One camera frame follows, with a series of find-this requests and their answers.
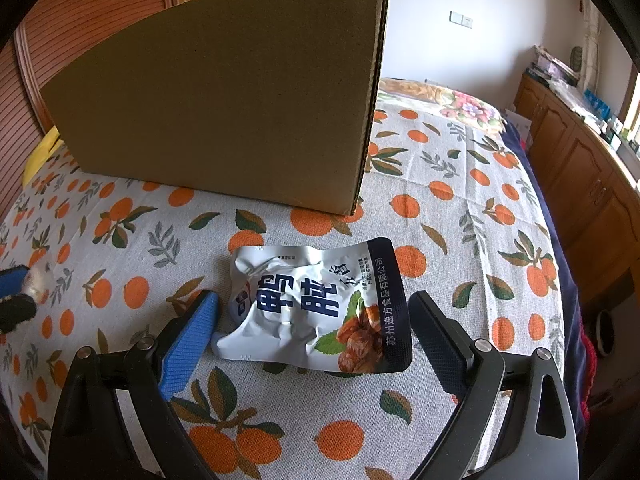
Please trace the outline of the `white wall switch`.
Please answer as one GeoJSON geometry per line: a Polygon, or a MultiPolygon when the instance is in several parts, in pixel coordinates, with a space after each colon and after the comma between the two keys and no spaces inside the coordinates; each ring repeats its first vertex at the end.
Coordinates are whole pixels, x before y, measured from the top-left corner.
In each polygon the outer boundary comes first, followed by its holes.
{"type": "Polygon", "coordinates": [[[467,15],[464,15],[462,13],[458,13],[458,12],[454,12],[454,11],[450,11],[449,12],[449,21],[452,24],[456,24],[465,28],[472,28],[473,27],[473,21],[472,18],[470,18],[467,15]]]}

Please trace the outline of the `orange-print white bedsheet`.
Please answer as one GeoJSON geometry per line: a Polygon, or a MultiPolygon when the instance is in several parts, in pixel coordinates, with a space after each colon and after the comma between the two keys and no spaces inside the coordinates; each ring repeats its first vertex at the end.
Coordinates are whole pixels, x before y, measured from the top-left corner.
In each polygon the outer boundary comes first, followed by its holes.
{"type": "MultiPolygon", "coordinates": [[[[1,220],[4,268],[48,268],[30,321],[1,341],[1,397],[44,462],[75,351],[128,349],[203,289],[227,298],[245,245],[394,245],[406,292],[425,290],[474,338],[565,361],[559,251],[523,163],[459,114],[381,96],[349,217],[85,174],[47,160],[1,220]]],[[[456,406],[422,351],[403,373],[341,376],[204,356],[176,410],[225,479],[405,479],[456,406]]]]}

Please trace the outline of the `clutter on sideboard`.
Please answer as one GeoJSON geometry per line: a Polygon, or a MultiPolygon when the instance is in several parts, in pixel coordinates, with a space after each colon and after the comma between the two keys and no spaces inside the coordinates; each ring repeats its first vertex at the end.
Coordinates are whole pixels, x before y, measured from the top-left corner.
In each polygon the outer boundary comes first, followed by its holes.
{"type": "Polygon", "coordinates": [[[546,170],[570,135],[585,128],[600,136],[637,186],[639,159],[622,139],[622,123],[590,90],[577,88],[578,73],[544,47],[534,51],[536,60],[523,73],[513,102],[516,114],[530,121],[526,150],[532,166],[546,170]]]}

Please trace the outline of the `white curtain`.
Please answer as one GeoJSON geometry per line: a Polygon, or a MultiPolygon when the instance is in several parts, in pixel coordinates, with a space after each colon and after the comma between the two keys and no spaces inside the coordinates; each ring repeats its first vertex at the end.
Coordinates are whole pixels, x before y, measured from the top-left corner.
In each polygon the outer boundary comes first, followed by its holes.
{"type": "Polygon", "coordinates": [[[591,0],[580,0],[582,5],[582,68],[579,88],[597,91],[600,75],[600,36],[602,14],[591,0]]]}

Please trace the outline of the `dark blue blanket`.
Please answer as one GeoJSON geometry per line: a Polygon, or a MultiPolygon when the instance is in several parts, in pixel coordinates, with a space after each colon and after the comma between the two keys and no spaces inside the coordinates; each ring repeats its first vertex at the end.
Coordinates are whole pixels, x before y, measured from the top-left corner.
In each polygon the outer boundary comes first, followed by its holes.
{"type": "Polygon", "coordinates": [[[576,436],[583,438],[588,434],[590,411],[588,396],[591,391],[597,371],[597,352],[593,343],[585,332],[582,322],[582,311],[578,297],[578,288],[570,273],[562,246],[559,241],[544,193],[533,172],[525,148],[523,148],[518,129],[506,119],[506,128],[501,135],[506,147],[512,151],[522,163],[529,181],[535,190],[544,221],[548,226],[552,248],[555,254],[560,278],[560,293],[563,306],[564,336],[565,336],[565,365],[564,387],[570,411],[574,419],[576,436]]]}

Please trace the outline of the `wooden wardrobe door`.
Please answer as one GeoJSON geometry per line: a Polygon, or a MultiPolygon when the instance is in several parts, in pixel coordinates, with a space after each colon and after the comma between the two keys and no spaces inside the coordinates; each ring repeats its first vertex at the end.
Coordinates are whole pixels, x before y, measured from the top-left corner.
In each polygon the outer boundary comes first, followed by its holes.
{"type": "Polygon", "coordinates": [[[189,0],[38,0],[1,48],[1,214],[22,189],[26,159],[53,126],[41,88],[127,26],[189,0]]]}

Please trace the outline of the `silver duck gizzard snack bag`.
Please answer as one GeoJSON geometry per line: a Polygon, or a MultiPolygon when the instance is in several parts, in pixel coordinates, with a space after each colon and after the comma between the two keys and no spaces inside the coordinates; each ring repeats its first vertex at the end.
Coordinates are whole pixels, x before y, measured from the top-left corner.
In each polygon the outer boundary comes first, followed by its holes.
{"type": "Polygon", "coordinates": [[[213,352],[347,375],[401,373],[412,362],[407,299],[386,237],[321,250],[244,246],[230,266],[229,324],[213,352]]]}

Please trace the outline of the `yellow plush pillow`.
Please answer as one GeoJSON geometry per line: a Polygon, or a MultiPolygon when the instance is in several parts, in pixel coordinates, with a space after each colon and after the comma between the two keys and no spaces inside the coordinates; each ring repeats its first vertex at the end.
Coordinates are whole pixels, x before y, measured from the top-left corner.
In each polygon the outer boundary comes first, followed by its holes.
{"type": "Polygon", "coordinates": [[[35,177],[36,173],[49,159],[49,157],[61,146],[64,142],[60,137],[58,128],[53,126],[40,140],[34,150],[26,159],[22,177],[22,187],[26,188],[29,182],[35,177]]]}

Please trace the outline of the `brown cardboard box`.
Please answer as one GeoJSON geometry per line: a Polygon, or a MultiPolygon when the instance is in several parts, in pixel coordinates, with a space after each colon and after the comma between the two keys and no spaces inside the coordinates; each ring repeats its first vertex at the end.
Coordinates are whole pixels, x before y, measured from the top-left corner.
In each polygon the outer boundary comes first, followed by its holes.
{"type": "Polygon", "coordinates": [[[192,0],[42,89],[82,170],[351,214],[388,0],[192,0]]]}

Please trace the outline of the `wooden sideboard cabinet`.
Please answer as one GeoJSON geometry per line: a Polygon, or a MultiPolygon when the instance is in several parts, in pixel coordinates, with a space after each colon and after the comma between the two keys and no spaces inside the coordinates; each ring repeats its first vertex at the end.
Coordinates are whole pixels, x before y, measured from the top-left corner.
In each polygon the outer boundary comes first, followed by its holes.
{"type": "Polygon", "coordinates": [[[515,111],[532,121],[528,160],[584,310],[632,292],[639,196],[606,144],[552,91],[522,75],[515,111]]]}

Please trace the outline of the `small white candy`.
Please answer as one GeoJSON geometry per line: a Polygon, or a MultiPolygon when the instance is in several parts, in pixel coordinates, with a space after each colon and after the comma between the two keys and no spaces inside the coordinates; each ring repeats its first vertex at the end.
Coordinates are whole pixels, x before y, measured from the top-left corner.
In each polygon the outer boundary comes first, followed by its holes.
{"type": "Polygon", "coordinates": [[[51,263],[42,259],[31,266],[22,281],[21,292],[35,301],[44,304],[54,289],[54,276],[51,263]]]}

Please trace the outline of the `floral quilt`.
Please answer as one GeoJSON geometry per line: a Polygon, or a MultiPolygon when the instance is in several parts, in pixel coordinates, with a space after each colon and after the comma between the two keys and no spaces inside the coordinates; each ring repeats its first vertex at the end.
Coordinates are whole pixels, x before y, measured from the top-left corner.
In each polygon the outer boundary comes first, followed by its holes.
{"type": "Polygon", "coordinates": [[[437,108],[442,116],[463,122],[486,133],[501,134],[506,130],[506,122],[494,106],[476,96],[439,84],[382,78],[378,84],[378,90],[394,96],[427,102],[431,107],[437,108]]]}

